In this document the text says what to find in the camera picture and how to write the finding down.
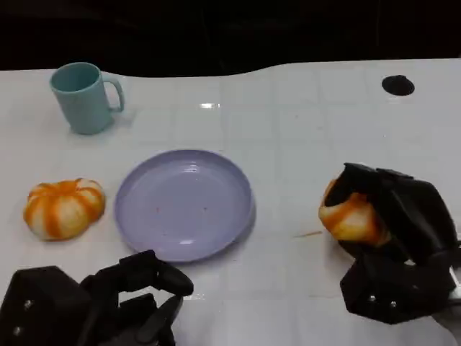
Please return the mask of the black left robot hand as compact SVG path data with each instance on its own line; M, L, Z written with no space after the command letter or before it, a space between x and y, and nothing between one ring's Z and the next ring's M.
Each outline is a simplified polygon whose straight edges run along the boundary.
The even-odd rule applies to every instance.
M1 304L2 345L175 345L192 281L152 250L77 283L59 267L16 271Z

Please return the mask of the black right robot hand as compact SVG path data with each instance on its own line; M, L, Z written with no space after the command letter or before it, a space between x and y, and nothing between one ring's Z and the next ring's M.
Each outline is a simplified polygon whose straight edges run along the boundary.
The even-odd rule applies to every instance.
M460 306L460 240L432 183L347 163L318 216L354 258L340 282L348 312L400 324Z

